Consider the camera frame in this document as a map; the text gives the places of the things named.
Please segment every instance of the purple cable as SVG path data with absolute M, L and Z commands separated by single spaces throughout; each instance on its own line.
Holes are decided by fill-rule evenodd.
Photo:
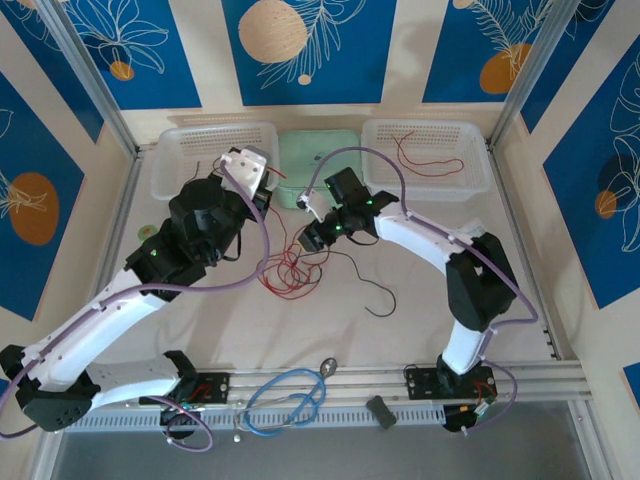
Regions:
M 108 307 L 109 305 L 111 305 L 111 304 L 113 304 L 115 302 L 123 300 L 125 297 L 127 297 L 128 295 L 130 295 L 132 293 L 146 292 L 146 291 L 149 291 L 149 290 L 165 290 L 165 291 L 169 291 L 169 292 L 179 292 L 179 293 L 187 293 L 187 292 L 191 292 L 191 293 L 225 292 L 225 291 L 228 291 L 228 290 L 232 290 L 234 288 L 238 288 L 238 287 L 242 287 L 244 285 L 247 285 L 252 280 L 256 279 L 260 274 L 262 274 L 264 268 L 267 265 L 267 262 L 269 261 L 269 250 L 271 248 L 271 245 L 269 243 L 269 234 L 267 233 L 267 226 L 265 225 L 264 219 L 260 215 L 260 212 L 258 211 L 256 206 L 253 204 L 253 202 L 251 201 L 249 196 L 245 193 L 245 191 L 242 189 L 240 184 L 231 175 L 229 175 L 229 172 L 227 171 L 227 168 L 225 167 L 224 163 L 221 162 L 220 168 L 222 169 L 222 173 L 224 174 L 224 176 L 227 177 L 227 180 L 229 180 L 229 183 L 231 184 L 231 186 L 235 189 L 235 191 L 238 193 L 238 195 L 240 195 L 240 198 L 242 198 L 244 203 L 247 205 L 247 207 L 249 208 L 249 211 L 252 213 L 253 217 L 256 219 L 256 222 L 258 223 L 258 226 L 260 227 L 260 232 L 262 234 L 262 240 L 264 242 L 264 254 L 263 254 L 262 262 L 260 263 L 259 268 L 256 269 L 256 271 L 253 272 L 251 275 L 247 276 L 246 278 L 244 278 L 242 280 L 238 280 L 237 282 L 229 283 L 227 285 L 219 285 L 219 286 L 214 286 L 214 287 L 185 287 L 183 285 L 170 285 L 170 284 L 164 284 L 164 283 L 147 283 L 147 284 L 144 284 L 144 285 L 136 285 L 135 287 L 126 288 L 126 289 L 124 289 L 124 290 L 122 290 L 120 292 L 114 293 L 109 298 L 107 298 L 107 299 L 103 300 L 102 302 L 100 302 L 100 305 L 99 305 L 100 306 L 100 310 Z M 64 331 L 60 335 L 58 335 L 56 338 L 51 340 L 51 342 L 49 342 L 49 344 L 47 344 L 47 346 L 45 346 L 40 351 L 39 358 L 31 360 L 29 363 L 27 363 L 27 365 L 24 366 L 24 368 L 22 370 L 20 370 L 20 372 L 13 378 L 13 380 L 11 380 L 11 382 L 9 382 L 9 385 L 7 385 L 7 388 L 5 389 L 5 391 L 0 396 L 0 416 L 2 416 L 2 412 L 4 411 L 4 407 L 5 407 L 8 399 L 9 399 L 9 396 L 18 388 L 18 384 L 20 383 L 20 381 L 26 375 L 28 375 L 29 372 L 31 372 L 31 370 L 33 370 L 33 368 L 38 364 L 39 361 L 44 361 L 44 358 L 58 344 L 60 344 L 60 342 L 62 342 L 65 338 L 67 338 L 69 335 L 71 335 L 72 332 L 77 330 L 81 325 L 83 325 L 90 318 L 92 318 L 96 313 L 98 313 L 98 311 L 99 310 L 87 310 L 84 314 L 82 314 L 80 317 L 78 317 L 75 322 L 73 322 L 71 325 L 69 325 L 67 328 L 65 328 Z M 36 428 L 37 428 L 37 425 L 34 424 L 34 425 L 31 425 L 31 426 L 25 428 L 24 430 L 20 430 L 19 432 L 15 432 L 15 433 L 5 434 L 5 433 L 0 432 L 0 440 L 11 440 L 11 439 L 14 439 L 14 438 L 18 438 L 18 437 L 21 437 L 23 435 L 26 435 L 29 432 L 32 432 Z
M 476 425 L 474 427 L 468 428 L 467 432 L 475 432 L 477 430 L 481 430 L 485 427 L 488 427 L 490 425 L 493 425 L 495 422 L 497 422 L 500 418 L 504 417 L 507 412 L 511 409 L 511 407 L 513 407 L 513 404 L 516 401 L 516 397 L 518 396 L 518 381 L 516 380 L 516 377 L 514 377 L 513 373 L 511 373 L 509 370 L 507 370 L 504 367 L 501 367 L 500 365 L 497 365 L 493 362 L 490 362 L 489 360 L 484 360 L 483 361 L 485 365 L 490 366 L 491 368 L 494 368 L 496 370 L 500 370 L 502 373 L 504 373 L 507 377 L 509 377 L 511 379 L 511 382 L 513 383 L 513 391 L 511 392 L 511 398 L 509 399 L 509 403 L 507 403 L 507 406 L 504 407 L 495 417 L 491 417 L 489 420 L 487 420 L 486 422 L 482 422 L 479 425 Z
M 213 432 L 211 431 L 209 426 L 206 423 L 204 423 L 204 420 L 202 420 L 200 417 L 198 417 L 194 413 L 191 413 L 189 410 L 185 410 L 176 402 L 169 400 L 168 398 L 165 398 L 165 397 L 148 397 L 148 398 L 150 398 L 151 400 L 155 400 L 156 402 L 164 403 L 168 407 L 174 408 L 180 412 L 180 415 L 176 415 L 169 421 L 169 423 L 167 424 L 167 429 L 165 430 L 165 435 L 167 436 L 167 439 L 170 441 L 171 445 L 179 448 L 180 450 L 184 450 L 185 452 L 191 452 L 191 453 L 204 453 L 204 452 L 208 452 L 209 450 L 211 450 L 211 448 L 213 448 Z M 177 421 L 177 419 L 182 415 L 189 417 L 191 420 L 196 422 L 196 424 L 202 427 L 202 429 L 204 430 L 204 433 L 206 433 L 208 438 L 208 442 L 205 447 L 191 447 L 189 445 L 184 445 L 182 443 L 179 443 L 173 439 L 173 436 L 171 434 L 171 427 Z
M 425 221 L 421 218 L 417 218 L 410 214 L 409 209 L 407 208 L 407 185 L 404 179 L 404 175 L 402 174 L 402 171 L 400 170 L 400 168 L 395 164 L 395 162 L 391 160 L 389 157 L 387 157 L 384 153 L 378 152 L 377 150 L 374 150 L 368 147 L 344 147 L 331 152 L 330 154 L 328 154 L 326 157 L 322 159 L 322 161 L 318 164 L 316 171 L 313 172 L 313 176 L 311 177 L 311 182 L 309 183 L 309 186 L 304 192 L 305 195 L 309 195 L 309 193 L 311 192 L 311 189 L 313 188 L 313 185 L 315 184 L 318 178 L 318 174 L 320 173 L 320 170 L 322 169 L 322 167 L 324 167 L 325 163 L 327 163 L 331 158 L 335 157 L 340 153 L 350 152 L 350 151 L 367 152 L 372 155 L 376 155 L 377 157 L 380 157 L 382 160 L 387 162 L 391 166 L 391 168 L 395 170 L 396 174 L 398 175 L 398 179 L 400 180 L 400 205 L 402 207 L 402 211 L 404 212 L 404 214 L 409 217 L 409 220 L 427 228 L 428 230 L 431 230 L 432 232 L 440 235 L 446 240 L 453 242 L 455 245 L 471 252 L 478 260 L 484 263 L 493 273 L 495 273 L 498 276 L 498 278 L 500 278 L 500 280 L 502 280 L 513 291 L 513 293 L 516 294 L 516 296 L 520 299 L 520 301 L 524 303 L 527 310 L 529 310 L 529 313 L 531 314 L 531 318 L 516 318 L 511 320 L 501 320 L 491 325 L 491 329 L 488 330 L 487 335 L 482 345 L 480 346 L 480 350 L 478 353 L 480 357 L 484 355 L 487 347 L 489 346 L 489 342 L 491 341 L 491 338 L 493 337 L 493 335 L 495 335 L 498 329 L 507 325 L 531 324 L 531 323 L 536 323 L 538 321 L 538 312 L 536 311 L 531 301 L 527 298 L 527 296 L 522 292 L 522 290 L 520 290 L 520 288 L 518 288 L 518 286 L 514 282 L 511 281 L 509 277 L 507 277 L 507 275 L 502 270 L 500 270 L 500 268 L 498 268 L 498 266 L 495 263 L 493 263 L 490 259 L 488 259 L 482 252 L 478 251 L 478 249 L 472 247 L 471 245 L 464 243 L 462 240 L 456 238 L 450 232 L 443 230 L 437 225 L 434 225 L 429 221 Z

